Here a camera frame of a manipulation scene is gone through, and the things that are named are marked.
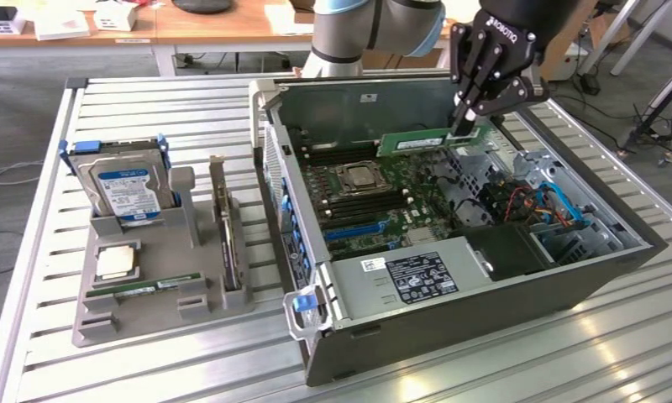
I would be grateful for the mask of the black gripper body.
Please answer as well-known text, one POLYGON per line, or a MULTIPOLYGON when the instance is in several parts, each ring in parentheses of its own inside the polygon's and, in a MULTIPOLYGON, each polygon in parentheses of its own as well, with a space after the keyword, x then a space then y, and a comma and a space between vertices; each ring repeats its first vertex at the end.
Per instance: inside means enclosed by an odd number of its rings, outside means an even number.
POLYGON ((554 78, 586 20, 586 1, 480 1, 480 8, 506 25, 536 36, 540 71, 544 78, 554 78))

